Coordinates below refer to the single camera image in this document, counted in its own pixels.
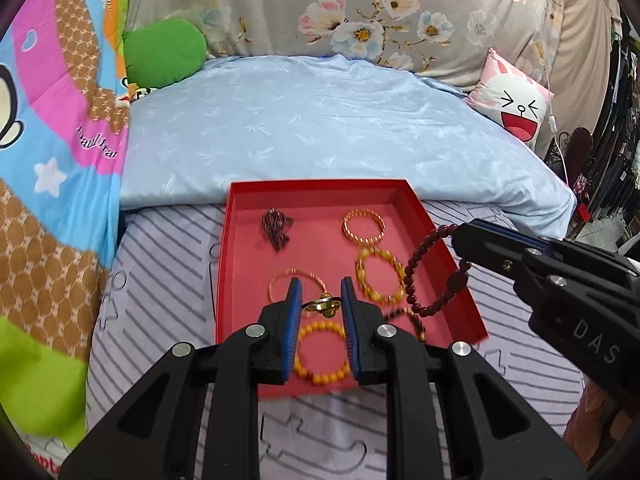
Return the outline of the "red cardboard tray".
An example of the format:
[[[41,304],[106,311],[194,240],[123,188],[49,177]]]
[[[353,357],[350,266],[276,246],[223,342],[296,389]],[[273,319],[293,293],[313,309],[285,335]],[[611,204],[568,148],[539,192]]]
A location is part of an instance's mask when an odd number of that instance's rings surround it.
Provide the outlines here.
[[[293,219],[290,241],[276,252],[262,229],[262,216],[277,209]],[[443,223],[464,220],[432,220],[404,180],[287,180],[232,183],[218,266],[216,335],[225,340],[239,328],[257,322],[268,304],[268,285],[288,269],[317,275],[328,292],[340,296],[341,280],[350,276],[357,297],[361,292],[355,274],[359,247],[344,237],[342,221],[349,211],[369,208],[386,223],[381,247],[406,264],[424,236]],[[416,296],[430,304],[445,291],[457,263],[446,245],[438,242],[416,270]],[[366,277],[374,290],[393,295],[399,288],[397,273],[380,258],[367,258]],[[479,344],[488,333],[469,289],[462,290],[435,316],[424,318],[426,341],[447,347],[457,340]],[[302,364],[319,374],[335,372],[346,362],[342,338],[327,332],[305,337],[299,347]],[[322,394],[356,387],[349,378],[328,386],[314,386],[292,374],[283,387],[259,387],[260,400]]]

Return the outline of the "green plush pillow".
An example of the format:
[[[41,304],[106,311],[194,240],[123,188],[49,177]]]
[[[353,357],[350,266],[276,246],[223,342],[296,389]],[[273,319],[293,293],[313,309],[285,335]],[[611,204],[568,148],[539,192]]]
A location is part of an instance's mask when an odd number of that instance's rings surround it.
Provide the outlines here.
[[[124,58],[130,84],[160,89],[198,72],[207,58],[207,42],[189,21],[168,18],[125,32]]]

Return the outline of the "pink cartoon face cushion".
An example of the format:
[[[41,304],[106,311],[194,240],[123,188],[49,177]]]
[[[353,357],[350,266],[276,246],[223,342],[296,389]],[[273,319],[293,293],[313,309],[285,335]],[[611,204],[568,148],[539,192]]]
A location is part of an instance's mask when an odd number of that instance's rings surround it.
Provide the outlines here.
[[[490,48],[480,81],[465,102],[531,150],[554,94]]]

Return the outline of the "light blue quilt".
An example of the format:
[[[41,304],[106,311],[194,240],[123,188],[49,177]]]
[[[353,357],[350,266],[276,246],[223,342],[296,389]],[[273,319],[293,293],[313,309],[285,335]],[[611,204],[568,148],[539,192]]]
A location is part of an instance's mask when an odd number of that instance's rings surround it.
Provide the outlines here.
[[[529,148],[431,78],[308,56],[213,60],[130,108],[120,206],[220,203],[235,181],[404,179],[563,236],[576,200]]]

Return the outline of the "grey striped bed sheet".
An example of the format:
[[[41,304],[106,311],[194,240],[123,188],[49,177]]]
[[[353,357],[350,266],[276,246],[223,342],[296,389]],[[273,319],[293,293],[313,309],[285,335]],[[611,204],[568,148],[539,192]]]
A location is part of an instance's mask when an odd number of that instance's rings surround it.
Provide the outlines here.
[[[106,280],[87,379],[96,424],[173,344],[214,340],[214,295],[224,207],[168,206],[122,216],[125,231]],[[481,268],[469,289],[489,337],[477,348],[555,431],[584,391],[572,364],[528,328],[511,283]],[[266,401],[259,408],[265,479],[381,479],[385,393],[378,387]]]

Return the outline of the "gold woven cuff bangle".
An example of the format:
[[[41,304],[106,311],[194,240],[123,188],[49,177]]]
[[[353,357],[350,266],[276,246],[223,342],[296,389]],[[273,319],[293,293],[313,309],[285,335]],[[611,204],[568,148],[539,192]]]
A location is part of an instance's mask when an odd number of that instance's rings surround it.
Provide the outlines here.
[[[344,237],[350,242],[371,247],[382,242],[386,232],[386,223],[382,216],[369,208],[358,208],[345,214],[342,221]]]

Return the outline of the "cartoon monkey colourful blanket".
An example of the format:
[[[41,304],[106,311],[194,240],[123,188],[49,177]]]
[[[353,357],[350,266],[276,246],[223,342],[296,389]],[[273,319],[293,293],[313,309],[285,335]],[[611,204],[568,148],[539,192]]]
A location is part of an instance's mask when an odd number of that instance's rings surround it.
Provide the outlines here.
[[[124,0],[23,0],[1,37],[1,448],[46,478],[86,431],[129,122]]]

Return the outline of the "dark red chair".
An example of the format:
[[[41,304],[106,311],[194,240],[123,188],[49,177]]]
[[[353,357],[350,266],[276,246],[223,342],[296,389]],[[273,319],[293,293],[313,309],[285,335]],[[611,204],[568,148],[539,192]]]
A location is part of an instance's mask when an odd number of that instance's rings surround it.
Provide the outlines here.
[[[560,145],[552,141],[544,162],[560,178],[567,174],[568,180],[575,181],[593,147],[592,134],[588,129],[578,127],[572,132],[562,131],[556,138]]]

